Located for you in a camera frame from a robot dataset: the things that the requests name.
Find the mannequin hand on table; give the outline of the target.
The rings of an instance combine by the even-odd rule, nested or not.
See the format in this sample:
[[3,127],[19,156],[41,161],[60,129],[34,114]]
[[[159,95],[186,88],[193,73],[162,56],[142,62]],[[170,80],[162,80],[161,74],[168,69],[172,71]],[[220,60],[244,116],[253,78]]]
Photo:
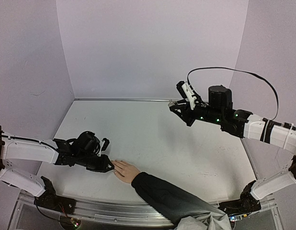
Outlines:
[[118,171],[118,173],[114,173],[115,176],[124,183],[131,184],[135,177],[141,173],[136,166],[126,161],[114,160],[112,163],[114,169]]

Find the black sleeved forearm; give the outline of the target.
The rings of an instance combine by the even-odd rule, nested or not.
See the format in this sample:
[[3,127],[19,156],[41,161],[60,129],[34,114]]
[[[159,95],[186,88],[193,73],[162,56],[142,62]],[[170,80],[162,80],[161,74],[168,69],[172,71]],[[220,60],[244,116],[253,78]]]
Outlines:
[[188,216],[196,218],[209,213],[226,214],[195,195],[146,172],[138,174],[131,185],[147,204],[173,224]]

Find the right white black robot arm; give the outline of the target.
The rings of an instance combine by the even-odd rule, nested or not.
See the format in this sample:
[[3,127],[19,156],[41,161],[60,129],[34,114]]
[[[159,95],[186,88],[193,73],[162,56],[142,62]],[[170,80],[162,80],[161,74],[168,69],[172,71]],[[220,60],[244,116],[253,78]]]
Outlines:
[[250,182],[239,199],[220,203],[220,210],[229,216],[250,214],[261,209],[260,200],[269,194],[296,184],[296,127],[293,124],[268,120],[245,110],[234,110],[232,92],[222,85],[209,87],[206,103],[187,82],[179,82],[176,88],[182,99],[171,101],[169,109],[187,126],[192,126],[195,120],[212,123],[235,137],[255,139],[293,154],[290,166],[284,166],[269,178]]

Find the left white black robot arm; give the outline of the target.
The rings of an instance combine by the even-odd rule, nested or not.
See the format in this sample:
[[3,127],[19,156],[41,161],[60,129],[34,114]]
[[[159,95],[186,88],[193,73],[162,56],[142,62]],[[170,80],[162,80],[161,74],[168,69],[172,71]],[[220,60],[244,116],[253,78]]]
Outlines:
[[48,209],[55,209],[59,206],[59,198],[52,182],[18,169],[12,160],[69,167],[80,165],[88,171],[107,173],[114,169],[109,157],[104,154],[109,144],[107,138],[100,140],[91,131],[81,133],[78,138],[41,141],[6,134],[0,126],[0,181],[40,198]]

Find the clear nail polish bottle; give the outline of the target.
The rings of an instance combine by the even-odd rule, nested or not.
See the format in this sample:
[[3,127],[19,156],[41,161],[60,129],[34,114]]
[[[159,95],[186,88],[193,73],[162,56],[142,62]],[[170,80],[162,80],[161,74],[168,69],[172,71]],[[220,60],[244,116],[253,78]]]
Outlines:
[[169,100],[169,103],[168,103],[168,107],[172,107],[174,105],[176,105],[177,101],[175,100]]

